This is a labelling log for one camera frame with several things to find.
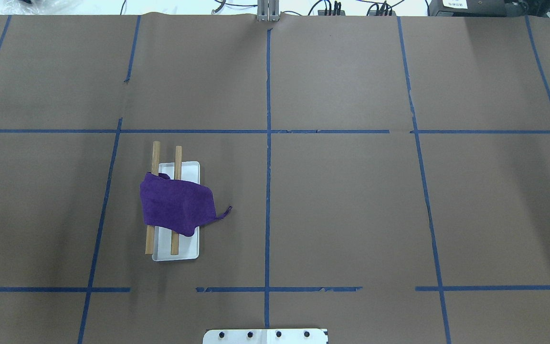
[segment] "purple cloth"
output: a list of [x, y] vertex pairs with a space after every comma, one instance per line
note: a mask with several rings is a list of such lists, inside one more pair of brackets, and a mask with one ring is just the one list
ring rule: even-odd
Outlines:
[[216, 216], [213, 194], [208, 187], [187, 181], [176, 181], [168, 175], [146, 173], [139, 186], [144, 209], [144, 223], [172, 229], [191, 237], [194, 228], [225, 218], [232, 207]]

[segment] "wooden dowel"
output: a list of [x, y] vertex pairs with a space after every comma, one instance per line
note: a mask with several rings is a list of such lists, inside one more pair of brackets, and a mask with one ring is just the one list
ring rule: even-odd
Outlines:
[[[175, 170], [173, 179], [181, 179], [181, 146], [175, 146]], [[171, 231], [171, 255], [180, 254], [180, 235]]]
[[[152, 166], [150, 172], [152, 174], [159, 174], [160, 164], [160, 142], [154, 141], [152, 143]], [[146, 228], [146, 255], [154, 253], [154, 226], [148, 225]]]

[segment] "white background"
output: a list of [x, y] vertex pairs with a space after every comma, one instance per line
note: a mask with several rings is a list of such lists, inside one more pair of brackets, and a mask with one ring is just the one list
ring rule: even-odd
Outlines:
[[[21, 3], [19, 0], [0, 0], [0, 14], [81, 14], [81, 15], [117, 15], [124, 0], [33, 0], [33, 6]], [[280, 0], [280, 11], [297, 11], [307, 15], [316, 0]], [[227, 0], [232, 4], [255, 4], [256, 0]], [[357, 0], [343, 0], [342, 9], [347, 15], [365, 15], [370, 4]], [[138, 15], [151, 11], [167, 14], [208, 15], [218, 3], [213, 0], [127, 0], [124, 14]], [[323, 9], [319, 4], [316, 9]], [[399, 16], [425, 16], [426, 5], [423, 0], [405, 0], [396, 6]], [[256, 8], [248, 9], [224, 7], [220, 15], [238, 13], [256, 14]]]

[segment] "white sticker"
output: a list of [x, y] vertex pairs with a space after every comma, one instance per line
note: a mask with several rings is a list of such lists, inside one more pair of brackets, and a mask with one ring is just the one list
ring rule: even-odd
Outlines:
[[443, 6], [451, 7], [452, 9], [468, 9], [468, 4], [465, 0], [443, 0]]

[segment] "purple pouch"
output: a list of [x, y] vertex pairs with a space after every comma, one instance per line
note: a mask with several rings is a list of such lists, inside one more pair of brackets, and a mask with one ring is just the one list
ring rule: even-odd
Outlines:
[[176, 181], [168, 175], [146, 173], [139, 186], [144, 223], [191, 237], [194, 228], [225, 218], [232, 207], [216, 216], [212, 191], [203, 185]]

